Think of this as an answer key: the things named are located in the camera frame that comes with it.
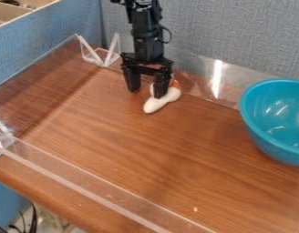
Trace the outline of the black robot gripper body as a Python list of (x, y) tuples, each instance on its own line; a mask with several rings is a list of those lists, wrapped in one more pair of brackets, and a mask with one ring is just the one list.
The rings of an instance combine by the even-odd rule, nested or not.
[(135, 68), (141, 75), (171, 75), (173, 61), (165, 57), (163, 28), (147, 33), (133, 33), (134, 51), (121, 54), (125, 66)]

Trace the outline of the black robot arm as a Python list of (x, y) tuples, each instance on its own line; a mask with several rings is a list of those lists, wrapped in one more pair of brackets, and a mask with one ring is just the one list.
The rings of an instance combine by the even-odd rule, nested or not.
[(134, 38), (134, 52), (121, 54), (123, 59), (122, 70), (129, 90), (137, 92), (142, 87), (142, 75), (155, 78), (154, 97), (162, 98), (170, 87), (174, 62), (165, 57), (163, 31), (169, 30), (162, 20), (162, 7), (159, 0), (111, 0), (123, 5)]

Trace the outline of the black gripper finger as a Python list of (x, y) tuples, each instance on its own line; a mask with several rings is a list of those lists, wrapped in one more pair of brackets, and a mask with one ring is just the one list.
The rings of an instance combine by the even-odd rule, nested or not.
[(135, 68), (123, 67), (125, 78), (131, 93), (137, 92), (142, 87), (142, 75)]
[(154, 92), (155, 98), (162, 98), (169, 91), (170, 76), (165, 74), (155, 74)]

